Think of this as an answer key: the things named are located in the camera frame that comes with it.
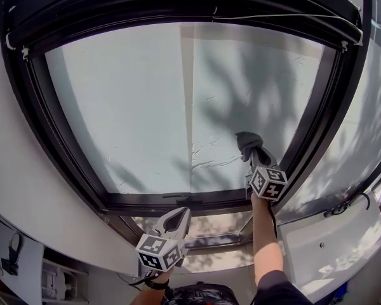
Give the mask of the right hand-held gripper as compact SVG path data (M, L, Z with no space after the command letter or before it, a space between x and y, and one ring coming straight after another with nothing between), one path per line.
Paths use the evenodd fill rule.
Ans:
M247 180L248 185L258 198L279 200L287 185L284 171L278 170L275 157L264 147L252 150L250 153L250 168L252 175Z

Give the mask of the white shelf unit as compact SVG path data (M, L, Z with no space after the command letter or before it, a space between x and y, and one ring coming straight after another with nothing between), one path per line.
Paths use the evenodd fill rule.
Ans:
M85 264L44 256L41 271L43 305L89 305L88 278Z

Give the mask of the adjacent frosted window pane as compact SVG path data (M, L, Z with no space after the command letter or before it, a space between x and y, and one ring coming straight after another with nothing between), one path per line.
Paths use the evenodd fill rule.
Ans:
M340 128L311 174L276 214L278 224L339 204L381 162L381 47L370 41L358 87Z

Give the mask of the person's left forearm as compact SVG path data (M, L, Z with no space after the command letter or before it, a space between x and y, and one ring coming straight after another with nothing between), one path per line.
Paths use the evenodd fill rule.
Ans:
M152 282L160 285L167 283L173 271L174 269L172 268L168 272L159 274ZM160 305L163 296L164 290L155 290L144 285L137 295L136 305Z

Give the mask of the person's right forearm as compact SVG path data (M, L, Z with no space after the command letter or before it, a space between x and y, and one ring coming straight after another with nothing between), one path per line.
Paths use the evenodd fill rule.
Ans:
M271 271L283 271L283 255L266 200L251 195L253 210L253 260L255 283Z

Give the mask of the grey cloth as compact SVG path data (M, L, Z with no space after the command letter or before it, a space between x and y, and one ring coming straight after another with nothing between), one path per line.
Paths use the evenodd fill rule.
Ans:
M249 160L252 150L261 148L264 143L260 135L252 132L237 132L236 141L243 162Z

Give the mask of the frosted window glass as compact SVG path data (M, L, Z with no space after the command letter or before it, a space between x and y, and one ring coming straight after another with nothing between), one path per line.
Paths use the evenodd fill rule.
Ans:
M235 134L281 161L297 136L323 47L272 30L156 24L45 54L62 110L110 193L240 189Z

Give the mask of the black roller blind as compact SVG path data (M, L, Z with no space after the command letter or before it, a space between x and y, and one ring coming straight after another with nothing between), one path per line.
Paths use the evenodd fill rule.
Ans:
M348 0L17 0L3 13L13 48L49 48L112 27L228 22L274 29L330 46L361 45L359 9Z

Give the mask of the white side table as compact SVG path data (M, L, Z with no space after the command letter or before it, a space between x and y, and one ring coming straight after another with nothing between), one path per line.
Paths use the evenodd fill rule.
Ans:
M0 267L1 260L9 258L9 245L16 248L18 236L16 231L0 223ZM6 271L0 280L21 300L28 305L42 305L41 300L41 271L43 266L42 244L25 236L23 247L18 257L18 274L10 275Z

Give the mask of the white panel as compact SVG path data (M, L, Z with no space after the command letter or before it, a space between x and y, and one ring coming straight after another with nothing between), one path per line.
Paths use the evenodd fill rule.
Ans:
M278 238L287 277L311 302L318 302L381 249L378 201L370 191L339 215L320 213L279 226Z

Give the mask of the black curved window latch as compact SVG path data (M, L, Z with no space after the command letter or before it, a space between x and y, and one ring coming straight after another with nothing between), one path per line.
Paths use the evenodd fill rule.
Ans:
M323 213L323 216L325 218L328 218L331 216L340 215L344 213L360 196L364 196L366 198L367 200L366 209L368 210L371 205L370 197L366 193L361 192L361 193L357 193L353 196L348 197L346 200L343 200L343 202L341 202L339 205L333 208L327 209Z

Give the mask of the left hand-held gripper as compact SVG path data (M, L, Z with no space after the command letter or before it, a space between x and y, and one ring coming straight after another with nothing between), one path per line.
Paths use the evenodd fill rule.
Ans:
M160 217L148 233L142 235L136 246L141 265L157 271L181 267L188 249L185 237L189 232L191 210L174 209Z

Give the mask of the black device with loop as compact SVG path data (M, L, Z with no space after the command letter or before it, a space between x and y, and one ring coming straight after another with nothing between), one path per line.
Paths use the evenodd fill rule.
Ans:
M2 269L11 276L18 275L18 260L23 249L24 237L20 233L14 233L8 244L8 256L1 259Z

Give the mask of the black wristwatch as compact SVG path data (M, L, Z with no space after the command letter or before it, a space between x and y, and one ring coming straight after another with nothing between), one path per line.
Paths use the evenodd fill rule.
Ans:
M153 290L166 290L168 288L169 282L170 282L169 280L167 280L164 283L158 283L158 282L155 282L154 280L145 280L144 284Z

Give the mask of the low window pane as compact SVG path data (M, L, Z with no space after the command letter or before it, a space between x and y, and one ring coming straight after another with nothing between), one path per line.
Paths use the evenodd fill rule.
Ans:
M251 211L192 216L185 240L192 248L229 245L243 241Z

